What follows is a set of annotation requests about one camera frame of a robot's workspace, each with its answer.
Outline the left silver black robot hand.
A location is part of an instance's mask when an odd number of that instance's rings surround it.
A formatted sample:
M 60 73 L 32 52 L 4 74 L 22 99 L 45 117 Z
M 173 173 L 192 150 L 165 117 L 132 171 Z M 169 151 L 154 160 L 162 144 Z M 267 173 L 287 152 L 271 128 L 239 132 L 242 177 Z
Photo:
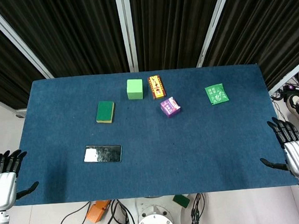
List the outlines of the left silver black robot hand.
M 0 212 L 9 210 L 15 201 L 32 193 L 39 182 L 34 182 L 30 188 L 17 191 L 18 174 L 26 151 L 20 149 L 0 153 Z

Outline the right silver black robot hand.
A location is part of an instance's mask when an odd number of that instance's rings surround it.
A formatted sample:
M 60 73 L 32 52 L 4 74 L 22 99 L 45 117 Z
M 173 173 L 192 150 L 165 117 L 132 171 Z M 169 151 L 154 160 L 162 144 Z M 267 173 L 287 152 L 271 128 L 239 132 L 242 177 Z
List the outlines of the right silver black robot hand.
M 293 176 L 299 179 L 299 132 L 289 121 L 282 121 L 272 117 L 267 125 L 273 130 L 276 139 L 285 155 L 285 163 L 272 163 L 261 158 L 260 161 L 272 169 L 290 171 Z

